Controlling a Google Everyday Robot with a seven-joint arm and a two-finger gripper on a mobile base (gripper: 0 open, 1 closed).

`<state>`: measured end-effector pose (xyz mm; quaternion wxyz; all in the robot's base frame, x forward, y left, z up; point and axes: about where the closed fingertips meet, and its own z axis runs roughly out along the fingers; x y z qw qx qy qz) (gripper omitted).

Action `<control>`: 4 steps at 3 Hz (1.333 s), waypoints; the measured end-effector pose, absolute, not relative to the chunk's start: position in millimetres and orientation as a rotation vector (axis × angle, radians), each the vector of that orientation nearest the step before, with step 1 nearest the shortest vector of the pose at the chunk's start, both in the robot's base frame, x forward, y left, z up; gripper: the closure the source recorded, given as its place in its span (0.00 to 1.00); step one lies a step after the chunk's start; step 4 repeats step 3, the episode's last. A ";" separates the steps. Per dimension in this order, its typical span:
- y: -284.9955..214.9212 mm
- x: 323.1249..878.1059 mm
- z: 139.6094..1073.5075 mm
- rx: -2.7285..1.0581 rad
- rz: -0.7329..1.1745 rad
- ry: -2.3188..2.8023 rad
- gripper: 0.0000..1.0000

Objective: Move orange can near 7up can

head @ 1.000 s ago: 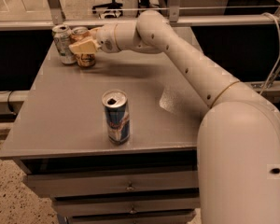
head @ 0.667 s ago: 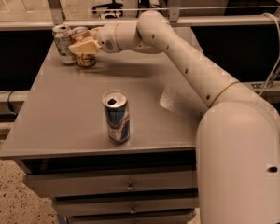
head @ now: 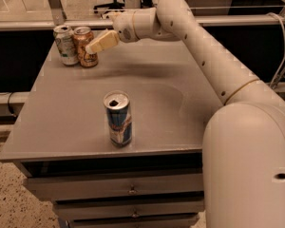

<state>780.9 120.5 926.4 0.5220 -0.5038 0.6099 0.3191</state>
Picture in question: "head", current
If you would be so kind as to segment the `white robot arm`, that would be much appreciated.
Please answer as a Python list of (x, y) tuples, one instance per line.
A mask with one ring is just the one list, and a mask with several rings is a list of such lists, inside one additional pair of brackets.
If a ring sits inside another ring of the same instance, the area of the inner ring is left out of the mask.
[(222, 103), (202, 143), (207, 228), (285, 228), (285, 102), (195, 19), (185, 0), (115, 12), (88, 53), (143, 38), (184, 42)]

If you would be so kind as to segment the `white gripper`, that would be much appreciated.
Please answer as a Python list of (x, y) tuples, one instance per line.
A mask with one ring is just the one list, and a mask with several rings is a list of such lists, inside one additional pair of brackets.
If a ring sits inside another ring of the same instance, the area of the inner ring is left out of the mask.
[(85, 46), (85, 51), (88, 54), (96, 54), (100, 51), (113, 48), (119, 44), (120, 40), (125, 43), (137, 41), (133, 11), (111, 11), (107, 14), (107, 17), (113, 19), (113, 28), (117, 32), (112, 29), (102, 31)]

